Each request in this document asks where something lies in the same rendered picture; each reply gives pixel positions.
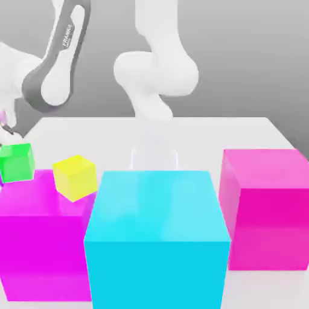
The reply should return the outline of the small yellow cube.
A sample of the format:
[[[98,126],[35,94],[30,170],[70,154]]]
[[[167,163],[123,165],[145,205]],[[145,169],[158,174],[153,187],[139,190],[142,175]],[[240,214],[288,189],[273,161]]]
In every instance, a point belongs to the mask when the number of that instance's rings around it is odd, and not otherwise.
[[[57,191],[71,202],[76,202],[98,190],[96,166],[75,155],[53,164]]]

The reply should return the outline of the large pink box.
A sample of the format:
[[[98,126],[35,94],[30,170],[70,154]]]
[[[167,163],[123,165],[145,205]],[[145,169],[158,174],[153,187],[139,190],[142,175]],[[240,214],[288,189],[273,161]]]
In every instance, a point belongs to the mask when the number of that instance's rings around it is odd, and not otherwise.
[[[229,270],[307,270],[309,161],[295,149],[225,149],[218,199]]]

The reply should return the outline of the small green cube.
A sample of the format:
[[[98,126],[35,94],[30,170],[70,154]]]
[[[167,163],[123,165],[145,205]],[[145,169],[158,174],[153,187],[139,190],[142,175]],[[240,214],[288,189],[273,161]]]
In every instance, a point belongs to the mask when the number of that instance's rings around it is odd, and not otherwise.
[[[35,160],[31,144],[12,144],[0,147],[0,176],[3,183],[31,180]]]

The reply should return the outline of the large magenta box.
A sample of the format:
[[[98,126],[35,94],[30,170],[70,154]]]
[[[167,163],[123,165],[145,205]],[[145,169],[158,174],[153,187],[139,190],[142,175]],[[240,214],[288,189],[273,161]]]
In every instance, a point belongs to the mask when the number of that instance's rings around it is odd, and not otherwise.
[[[96,195],[71,202],[52,170],[0,191],[0,280],[8,301],[91,300],[84,236]]]

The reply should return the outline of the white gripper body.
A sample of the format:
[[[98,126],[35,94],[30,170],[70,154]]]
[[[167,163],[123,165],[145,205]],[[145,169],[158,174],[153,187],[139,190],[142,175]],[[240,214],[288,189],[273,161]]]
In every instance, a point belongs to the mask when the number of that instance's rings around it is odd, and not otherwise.
[[[23,144],[25,141],[20,134],[7,124],[0,123],[0,147],[3,145]]]

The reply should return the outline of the large cyan box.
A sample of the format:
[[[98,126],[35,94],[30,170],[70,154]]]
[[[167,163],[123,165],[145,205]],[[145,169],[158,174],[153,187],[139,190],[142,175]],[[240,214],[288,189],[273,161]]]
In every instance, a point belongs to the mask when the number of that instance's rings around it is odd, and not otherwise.
[[[84,247],[93,309],[221,309],[230,238],[207,171],[105,171]]]

